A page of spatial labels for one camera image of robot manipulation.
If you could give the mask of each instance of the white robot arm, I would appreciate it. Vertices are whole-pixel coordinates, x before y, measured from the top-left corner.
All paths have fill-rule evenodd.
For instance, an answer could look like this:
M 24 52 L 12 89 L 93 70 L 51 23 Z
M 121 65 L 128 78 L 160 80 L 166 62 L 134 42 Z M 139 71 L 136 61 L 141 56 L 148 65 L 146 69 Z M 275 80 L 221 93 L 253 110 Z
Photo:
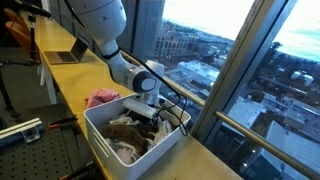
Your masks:
M 143 103 L 154 104 L 161 82 L 145 68 L 125 61 L 115 40 L 126 26 L 121 0 L 68 0 L 68 3 L 97 43 L 104 62 L 109 65 L 112 79 L 143 94 L 140 98 Z M 152 61 L 146 64 L 159 76 L 163 76 L 162 65 Z

